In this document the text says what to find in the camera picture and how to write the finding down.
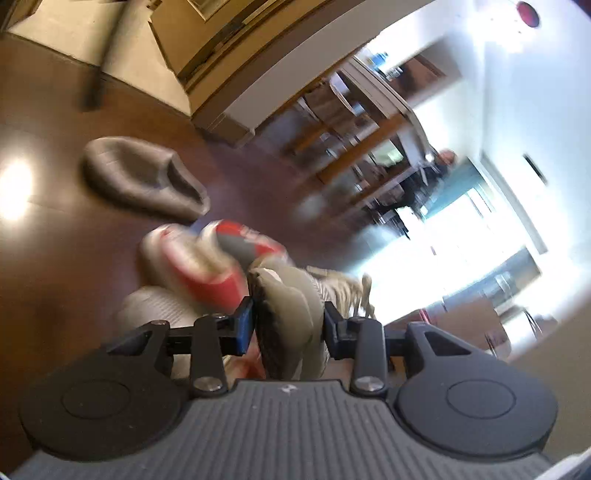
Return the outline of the wooden dining table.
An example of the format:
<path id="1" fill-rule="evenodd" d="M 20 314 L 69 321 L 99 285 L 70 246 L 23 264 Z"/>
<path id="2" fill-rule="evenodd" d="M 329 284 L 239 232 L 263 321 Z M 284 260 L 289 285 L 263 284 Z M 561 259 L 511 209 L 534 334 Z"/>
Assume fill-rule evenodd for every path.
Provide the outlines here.
<path id="1" fill-rule="evenodd" d="M 328 185 L 401 132 L 411 135 L 412 167 L 423 167 L 434 160 L 426 132 L 410 104 L 355 57 L 305 90 L 301 99 L 315 124 L 301 133 L 287 151 L 301 153 L 325 134 L 337 137 L 344 146 L 335 160 L 318 171 L 322 184 Z"/>

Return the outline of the red grey slipper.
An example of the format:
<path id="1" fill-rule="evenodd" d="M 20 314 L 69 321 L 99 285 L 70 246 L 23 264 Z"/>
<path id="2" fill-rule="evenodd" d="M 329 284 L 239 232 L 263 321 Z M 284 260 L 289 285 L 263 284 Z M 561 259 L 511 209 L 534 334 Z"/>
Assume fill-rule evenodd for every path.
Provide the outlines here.
<path id="1" fill-rule="evenodd" d="M 290 255 L 280 242 L 235 221 L 209 222 L 200 230 L 198 237 L 235 259 L 243 271 L 269 255 L 290 263 Z"/>
<path id="2" fill-rule="evenodd" d="M 208 314 L 231 314 L 249 294 L 238 262 L 184 226 L 157 227 L 139 253 L 151 284 L 123 300 L 116 314 L 121 333 L 151 321 L 178 328 Z"/>

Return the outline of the person in dark clothes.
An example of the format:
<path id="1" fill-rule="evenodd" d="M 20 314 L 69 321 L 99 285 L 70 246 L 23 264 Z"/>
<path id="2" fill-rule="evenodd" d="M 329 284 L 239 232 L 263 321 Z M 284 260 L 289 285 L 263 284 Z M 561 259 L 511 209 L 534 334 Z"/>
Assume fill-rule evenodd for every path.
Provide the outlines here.
<path id="1" fill-rule="evenodd" d="M 449 149 L 438 153 L 435 160 L 421 171 L 416 171 L 391 191 L 390 196 L 383 196 L 369 207 L 373 222 L 391 226 L 399 234 L 409 237 L 409 230 L 402 220 L 399 210 L 410 208 L 419 214 L 440 184 L 450 173 L 457 161 L 457 154 Z"/>

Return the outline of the red grey slipper back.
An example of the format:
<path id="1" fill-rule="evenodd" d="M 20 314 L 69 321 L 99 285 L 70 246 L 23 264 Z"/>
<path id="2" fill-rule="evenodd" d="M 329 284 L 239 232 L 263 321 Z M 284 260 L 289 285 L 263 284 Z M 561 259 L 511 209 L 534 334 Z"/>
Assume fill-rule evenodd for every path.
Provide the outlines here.
<path id="1" fill-rule="evenodd" d="M 235 221 L 209 222 L 200 230 L 198 237 L 235 259 L 243 271 L 269 255 L 290 263 L 290 255 L 280 242 Z"/>

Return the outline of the beige quilted slipper front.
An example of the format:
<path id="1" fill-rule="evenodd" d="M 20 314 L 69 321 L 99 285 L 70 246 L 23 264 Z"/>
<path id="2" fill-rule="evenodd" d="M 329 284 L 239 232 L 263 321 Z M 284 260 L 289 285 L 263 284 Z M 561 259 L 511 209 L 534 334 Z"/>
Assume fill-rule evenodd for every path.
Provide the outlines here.
<path id="1" fill-rule="evenodd" d="M 170 148 L 126 136 L 86 144 L 84 168 L 93 185 L 125 205 L 192 223 L 211 210 L 211 198 Z"/>

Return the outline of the red grey slipper front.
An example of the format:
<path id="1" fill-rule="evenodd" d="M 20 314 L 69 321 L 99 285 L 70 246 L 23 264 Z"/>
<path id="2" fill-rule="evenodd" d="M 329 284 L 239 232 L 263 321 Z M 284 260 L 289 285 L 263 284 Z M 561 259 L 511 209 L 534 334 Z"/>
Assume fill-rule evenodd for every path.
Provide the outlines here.
<path id="1" fill-rule="evenodd" d="M 249 294 L 238 262 L 184 226 L 157 227 L 139 253 L 151 284 L 123 300 L 116 314 L 121 333 L 151 321 L 178 328 L 208 314 L 231 314 Z"/>

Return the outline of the white sneaker coral lining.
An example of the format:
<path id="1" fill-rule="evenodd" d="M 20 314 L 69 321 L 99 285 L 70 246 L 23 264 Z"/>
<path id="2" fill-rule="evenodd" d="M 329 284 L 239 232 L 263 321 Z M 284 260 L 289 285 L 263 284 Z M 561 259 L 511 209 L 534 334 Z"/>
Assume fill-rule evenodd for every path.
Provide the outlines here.
<path id="1" fill-rule="evenodd" d="M 249 293 L 259 306 L 257 343 L 266 377 L 317 380 L 329 362 L 322 340 L 325 303 L 342 317 L 375 316 L 370 303 L 372 278 L 308 266 L 301 269 L 280 254 L 259 257 L 246 274 Z"/>

